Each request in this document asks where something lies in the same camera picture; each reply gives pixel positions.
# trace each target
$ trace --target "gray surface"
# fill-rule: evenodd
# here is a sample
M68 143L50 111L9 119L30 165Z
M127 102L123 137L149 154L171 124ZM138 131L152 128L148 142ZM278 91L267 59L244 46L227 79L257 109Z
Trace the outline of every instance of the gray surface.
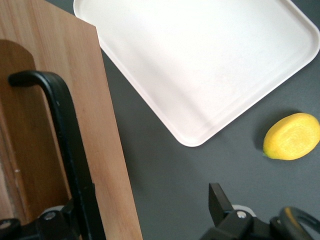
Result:
M73 13L72 0L49 0ZM320 28L320 1L294 0ZM103 54L108 84L145 240L197 240L212 226L208 184L267 222L284 206L320 219L320 144L295 161L263 156L267 130L306 112L320 120L320 56L199 147L178 143Z

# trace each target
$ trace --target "screw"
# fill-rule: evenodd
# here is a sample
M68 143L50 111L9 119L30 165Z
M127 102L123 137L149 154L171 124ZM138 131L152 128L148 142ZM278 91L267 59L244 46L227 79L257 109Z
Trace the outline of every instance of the screw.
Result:
M56 216L56 213L54 211L48 212L43 218L44 220L51 220Z
M237 211L236 214L240 219L245 219L247 217L247 214L244 211Z
M11 226L10 221L4 221L3 223L0 224L0 230L6 229Z

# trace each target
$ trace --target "lemon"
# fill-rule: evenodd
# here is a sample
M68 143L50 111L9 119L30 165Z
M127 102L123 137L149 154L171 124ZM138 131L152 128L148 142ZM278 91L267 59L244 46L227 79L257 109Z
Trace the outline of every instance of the lemon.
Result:
M320 141L319 121L308 113L287 116L266 133L263 152L271 159L295 160L310 153Z

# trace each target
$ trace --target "black clamp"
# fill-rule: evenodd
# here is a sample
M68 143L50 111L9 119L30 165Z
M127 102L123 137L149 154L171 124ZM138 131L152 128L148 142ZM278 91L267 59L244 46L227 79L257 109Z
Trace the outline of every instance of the black clamp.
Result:
M13 87L39 85L48 101L72 200L61 211L42 214L20 226L18 219L0 222L0 240L105 240L95 187L80 134L74 104L65 81L52 72L23 71L8 77Z
M209 185L209 211L215 227L201 240L312 240L301 223L320 234L320 221L296 207L284 207L270 223L235 210L218 183Z

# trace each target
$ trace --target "wooden cutting board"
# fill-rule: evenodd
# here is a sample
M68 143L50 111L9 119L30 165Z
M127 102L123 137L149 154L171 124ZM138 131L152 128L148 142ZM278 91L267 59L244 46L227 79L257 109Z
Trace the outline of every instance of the wooden cutting board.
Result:
M142 239L95 27L44 0L1 0L0 56L0 219L25 224L70 198L41 89L7 82L54 72L73 99L106 237Z

